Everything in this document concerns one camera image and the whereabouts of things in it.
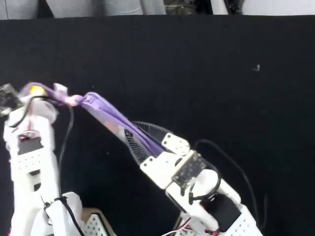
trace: black fabric backdrop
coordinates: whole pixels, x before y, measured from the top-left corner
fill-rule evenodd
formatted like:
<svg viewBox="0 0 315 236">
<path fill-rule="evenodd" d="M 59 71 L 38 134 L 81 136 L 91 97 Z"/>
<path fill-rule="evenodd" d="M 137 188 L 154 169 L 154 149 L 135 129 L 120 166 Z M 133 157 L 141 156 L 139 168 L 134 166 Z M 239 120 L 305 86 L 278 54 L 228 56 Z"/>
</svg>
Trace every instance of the black fabric backdrop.
<svg viewBox="0 0 315 236">
<path fill-rule="evenodd" d="M 266 236 L 311 235 L 314 25 L 315 17 L 2 21 L 0 78 L 16 88 L 36 81 L 60 82 L 71 93 L 96 91 L 130 120 L 164 126 L 191 144 L 217 142 L 248 174 L 261 218 L 267 194 Z M 60 109 L 56 153 L 67 124 L 68 111 Z M 252 210 L 235 168 L 201 151 Z M 0 154 L 4 235 L 13 193 L 3 141 Z M 63 190 L 100 208 L 118 235 L 161 235 L 179 213 L 127 148 L 80 108 L 64 157 Z"/>
</svg>

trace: person's legs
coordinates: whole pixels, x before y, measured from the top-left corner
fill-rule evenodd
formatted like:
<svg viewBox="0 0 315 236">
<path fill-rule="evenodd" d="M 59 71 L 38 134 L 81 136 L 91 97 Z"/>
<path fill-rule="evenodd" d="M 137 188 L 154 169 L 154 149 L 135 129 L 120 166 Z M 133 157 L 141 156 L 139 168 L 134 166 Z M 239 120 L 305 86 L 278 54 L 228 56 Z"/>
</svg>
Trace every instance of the person's legs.
<svg viewBox="0 0 315 236">
<path fill-rule="evenodd" d="M 99 0 L 47 0 L 56 18 L 95 16 Z"/>
<path fill-rule="evenodd" d="M 38 0 L 0 0 L 0 19 L 33 19 L 37 9 Z"/>
</svg>

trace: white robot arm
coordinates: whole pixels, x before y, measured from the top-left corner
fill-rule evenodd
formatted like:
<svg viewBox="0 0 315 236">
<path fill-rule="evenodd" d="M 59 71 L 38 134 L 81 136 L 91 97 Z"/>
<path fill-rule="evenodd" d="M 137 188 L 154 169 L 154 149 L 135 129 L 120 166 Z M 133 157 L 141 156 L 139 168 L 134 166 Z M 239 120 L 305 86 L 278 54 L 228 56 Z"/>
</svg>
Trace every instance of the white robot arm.
<svg viewBox="0 0 315 236">
<path fill-rule="evenodd" d="M 15 94 L 9 85 L 2 87 L 0 92 L 2 105 L 11 103 L 11 106 L 15 106 L 10 97 Z M 40 97 L 34 98 L 44 95 L 44 90 L 38 88 L 32 94 L 20 97 L 20 101 L 16 102 L 18 108 L 9 111 L 4 126 L 3 138 L 10 152 L 11 178 L 14 182 L 11 236 L 79 235 L 62 201 L 57 200 L 61 197 L 61 191 L 51 126 L 57 111 L 50 102 Z M 82 224 L 79 196 L 75 193 L 64 196 L 77 222 Z"/>
<path fill-rule="evenodd" d="M 41 88 L 38 89 L 41 95 L 47 93 L 49 97 L 70 106 L 82 106 L 121 139 L 129 147 L 140 169 L 164 189 L 181 210 L 183 220 L 196 235 L 208 236 L 209 232 L 214 232 L 215 236 L 262 236 L 251 213 L 241 204 L 239 194 L 221 178 L 211 163 L 190 149 L 186 140 L 153 124 L 130 122 L 94 92 L 69 97 L 67 89 L 61 85 L 57 84 L 53 91 L 38 83 L 27 85 L 24 92 L 29 91 L 31 86 Z M 29 98 L 26 96 L 21 100 L 26 102 Z M 63 203 L 56 201 L 61 195 L 51 127 L 57 116 L 55 108 L 37 98 L 31 109 L 22 106 L 8 111 L 3 107 L 0 103 L 0 112 L 9 114 L 4 139 L 11 155 L 15 195 L 12 235 L 30 235 L 36 214 L 45 215 L 38 213 L 39 209 L 43 209 L 43 201 L 51 203 L 45 210 L 49 216 L 47 219 L 52 221 L 55 236 L 79 235 Z M 14 123 L 22 117 L 25 109 L 27 116 L 15 127 Z M 41 187 L 35 191 L 39 182 Z M 82 205 L 78 196 L 76 199 L 79 207 L 73 209 L 79 209 L 74 213 L 80 222 Z M 46 220 L 46 225 L 49 226 L 49 220 Z"/>
</svg>

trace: black cable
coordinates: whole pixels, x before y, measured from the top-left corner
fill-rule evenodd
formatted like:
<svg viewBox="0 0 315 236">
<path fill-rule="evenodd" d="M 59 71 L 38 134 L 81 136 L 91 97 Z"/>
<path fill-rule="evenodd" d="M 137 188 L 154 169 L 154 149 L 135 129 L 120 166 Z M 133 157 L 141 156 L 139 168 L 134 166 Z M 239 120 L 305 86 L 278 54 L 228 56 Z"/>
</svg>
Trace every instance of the black cable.
<svg viewBox="0 0 315 236">
<path fill-rule="evenodd" d="M 222 179 L 220 171 L 213 164 L 211 164 L 209 161 L 207 161 L 205 159 L 204 159 L 204 161 L 207 163 L 207 165 L 210 168 L 210 170 L 213 170 L 213 171 L 215 171 L 217 173 L 217 175 L 218 175 L 217 183 L 216 183 L 215 187 L 209 193 L 207 193 L 205 195 L 202 195 L 202 196 L 197 196 L 197 197 L 193 196 L 192 189 L 194 187 L 194 184 L 191 185 L 191 187 L 189 189 L 189 204 L 192 204 L 192 202 L 196 201 L 196 200 L 203 200 L 203 199 L 212 198 L 217 193 L 217 190 L 220 187 L 221 179 Z"/>
<path fill-rule="evenodd" d="M 268 195 L 264 196 L 264 219 L 261 223 L 260 230 L 265 230 L 267 225 L 267 216 L 268 216 Z"/>
<path fill-rule="evenodd" d="M 260 226 L 259 224 L 259 214 L 258 214 L 258 207 L 257 207 L 257 200 L 256 200 L 256 197 L 255 197 L 255 194 L 254 194 L 254 191 L 253 191 L 253 188 L 252 188 L 252 185 L 251 185 L 251 182 L 249 181 L 248 177 L 246 176 L 244 170 L 229 156 L 227 155 L 216 143 L 210 141 L 210 140 L 207 140 L 207 139 L 200 139 L 198 140 L 195 145 L 194 145 L 194 149 L 196 149 L 198 147 L 199 144 L 208 144 L 210 145 L 211 147 L 215 148 L 215 150 L 220 153 L 223 157 L 225 157 L 227 160 L 229 160 L 242 174 L 247 186 L 248 186 L 248 189 L 250 191 L 250 194 L 251 194 L 251 198 L 252 198 L 252 205 L 253 205 L 253 208 L 254 208 L 254 214 L 255 214 L 255 219 L 256 219 L 256 224 L 258 226 Z"/>
<path fill-rule="evenodd" d="M 26 115 L 27 115 L 28 112 L 29 112 L 29 109 L 30 109 L 30 106 L 31 106 L 31 104 L 32 104 L 32 101 L 33 101 L 35 98 L 43 98 L 44 100 L 58 101 L 58 100 L 56 100 L 56 99 L 54 99 L 54 98 L 51 98 L 51 97 L 48 97 L 48 96 L 43 96 L 43 95 L 31 97 L 30 100 L 29 100 L 29 102 L 28 102 L 27 105 L 26 105 L 26 108 L 25 108 L 25 111 L 24 111 L 22 117 L 19 119 L 19 121 L 17 121 L 17 122 L 14 123 L 13 125 L 9 126 L 10 128 L 16 128 L 16 127 L 18 127 L 18 126 L 24 121 Z"/>
<path fill-rule="evenodd" d="M 69 205 L 68 205 L 68 203 L 67 203 L 66 197 L 60 197 L 60 198 L 58 198 L 57 200 L 60 200 L 60 201 L 63 203 L 64 207 L 65 207 L 65 208 L 67 209 L 67 211 L 69 212 L 69 215 L 70 215 L 70 217 L 71 217 L 71 219 L 72 219 L 72 222 L 73 222 L 74 226 L 77 228 L 79 234 L 80 234 L 81 236 L 85 236 L 84 233 L 82 232 L 82 230 L 81 230 L 81 228 L 80 228 L 78 222 L 76 221 L 76 219 L 75 219 L 75 217 L 74 217 L 74 214 L 73 214 L 71 208 L 69 207 Z"/>
<path fill-rule="evenodd" d="M 62 147 L 60 149 L 60 154 L 59 154 L 59 158 L 58 158 L 58 171 L 59 171 L 59 191 L 60 191 L 60 197 L 62 196 L 62 191 L 61 191 L 61 170 L 62 170 L 62 160 L 63 160 L 63 154 L 67 145 L 67 141 L 69 138 L 69 134 L 72 130 L 73 127 L 73 121 L 74 121 L 74 115 L 73 115 L 73 107 L 71 107 L 70 105 L 68 105 L 69 108 L 69 112 L 70 112 L 70 120 L 69 120 L 69 125 L 68 125 L 68 129 L 67 132 L 64 136 L 63 139 L 63 144 Z"/>
</svg>

